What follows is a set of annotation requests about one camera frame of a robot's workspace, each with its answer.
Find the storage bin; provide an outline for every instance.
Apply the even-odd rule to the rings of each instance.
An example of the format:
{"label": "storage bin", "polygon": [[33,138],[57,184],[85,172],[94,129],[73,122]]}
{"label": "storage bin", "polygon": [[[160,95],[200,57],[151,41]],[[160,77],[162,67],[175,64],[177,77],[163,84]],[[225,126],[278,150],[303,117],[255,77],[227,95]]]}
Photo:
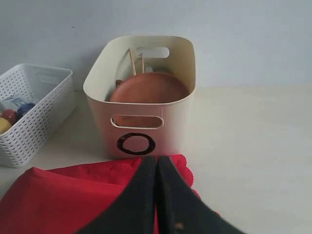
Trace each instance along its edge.
{"label": "storage bin", "polygon": [[0,76],[0,100],[13,95],[22,95],[36,104],[0,135],[0,165],[18,168],[36,154],[74,110],[72,71],[19,64]]}
{"label": "storage bin", "polygon": [[[145,62],[149,67],[171,71],[190,94],[182,100],[164,104],[109,102],[116,80],[132,76],[129,48],[168,48],[169,56],[166,58],[144,56]],[[138,53],[135,61],[138,72],[141,69]],[[173,36],[125,36],[114,39],[99,55],[83,89],[108,155],[127,158],[181,153],[195,91],[193,45],[185,38]],[[112,121],[114,115],[158,117],[162,125],[152,129],[116,126]]]}

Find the table surface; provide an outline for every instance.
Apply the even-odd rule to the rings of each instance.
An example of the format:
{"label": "table surface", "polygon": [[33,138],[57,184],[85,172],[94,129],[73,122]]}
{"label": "table surface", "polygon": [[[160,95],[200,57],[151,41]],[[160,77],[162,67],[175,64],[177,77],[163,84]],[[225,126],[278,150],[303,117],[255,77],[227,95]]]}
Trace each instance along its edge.
{"label": "table surface", "polygon": [[[76,95],[78,108],[25,167],[0,167],[0,197],[33,166],[108,160]],[[247,233],[311,234],[311,103],[310,84],[198,88],[183,154],[202,200]]]}

